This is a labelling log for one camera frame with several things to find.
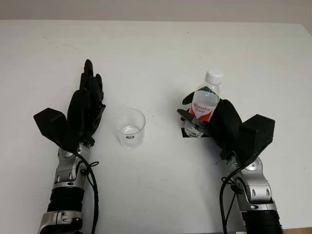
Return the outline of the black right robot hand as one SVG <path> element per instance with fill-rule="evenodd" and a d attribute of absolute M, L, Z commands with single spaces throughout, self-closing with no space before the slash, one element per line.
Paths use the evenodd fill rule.
<path fill-rule="evenodd" d="M 227 99 L 221 99 L 214 110 L 210 121 L 202 121 L 191 115 L 188 110 L 177 109 L 181 120 L 206 136 L 212 137 L 221 149 L 222 160 L 229 159 L 237 152 L 239 126 L 242 120 L 233 104 Z"/>

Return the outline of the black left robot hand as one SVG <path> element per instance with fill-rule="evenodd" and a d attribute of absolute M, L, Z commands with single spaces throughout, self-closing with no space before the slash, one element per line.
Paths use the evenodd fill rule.
<path fill-rule="evenodd" d="M 99 127 L 106 107 L 100 74 L 94 74 L 93 64 L 87 59 L 80 78 L 79 89 L 71 98 L 67 120 L 79 140 L 88 147 L 94 146 L 93 134 Z"/>

